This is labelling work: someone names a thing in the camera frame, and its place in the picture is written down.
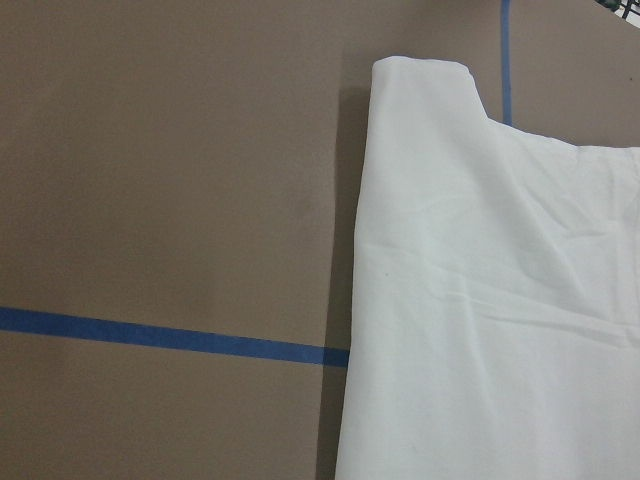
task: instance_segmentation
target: blue line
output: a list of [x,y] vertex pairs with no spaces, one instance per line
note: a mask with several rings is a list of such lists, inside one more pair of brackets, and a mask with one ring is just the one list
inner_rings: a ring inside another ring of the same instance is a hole
[[502,0],[500,8],[500,31],[502,44],[502,123],[513,125],[511,118],[511,59],[509,53],[509,7],[510,0]]
[[0,307],[0,330],[346,367],[349,351]]

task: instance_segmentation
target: vertical blue tape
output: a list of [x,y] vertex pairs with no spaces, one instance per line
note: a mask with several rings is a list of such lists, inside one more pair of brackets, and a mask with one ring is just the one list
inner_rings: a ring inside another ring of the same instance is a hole
[[511,63],[509,53],[509,7],[510,0],[502,0],[500,8],[500,31],[502,47],[502,123],[513,125],[511,118]]
[[346,367],[349,351],[0,307],[0,330]]

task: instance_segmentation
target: brown surface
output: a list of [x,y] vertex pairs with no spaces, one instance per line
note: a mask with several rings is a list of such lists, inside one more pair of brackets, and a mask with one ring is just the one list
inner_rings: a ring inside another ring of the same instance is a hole
[[[513,3],[516,125],[640,144],[640,31]],[[500,119],[499,7],[5,2],[0,305],[347,348],[371,64],[465,63]],[[0,356],[1,478],[333,475],[343,369],[8,333]]]

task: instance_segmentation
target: white cloth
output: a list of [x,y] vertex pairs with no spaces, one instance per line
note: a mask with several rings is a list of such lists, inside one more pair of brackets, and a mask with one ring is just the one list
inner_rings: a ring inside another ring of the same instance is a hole
[[374,65],[338,480],[640,479],[639,162]]

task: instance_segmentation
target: blue stripe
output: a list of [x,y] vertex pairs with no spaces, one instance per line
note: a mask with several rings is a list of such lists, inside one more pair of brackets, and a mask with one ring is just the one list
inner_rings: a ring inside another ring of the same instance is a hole
[[502,0],[500,8],[502,44],[502,123],[513,125],[511,118],[511,60],[509,53],[509,7],[510,0]]
[[349,351],[0,307],[0,330],[346,367]]

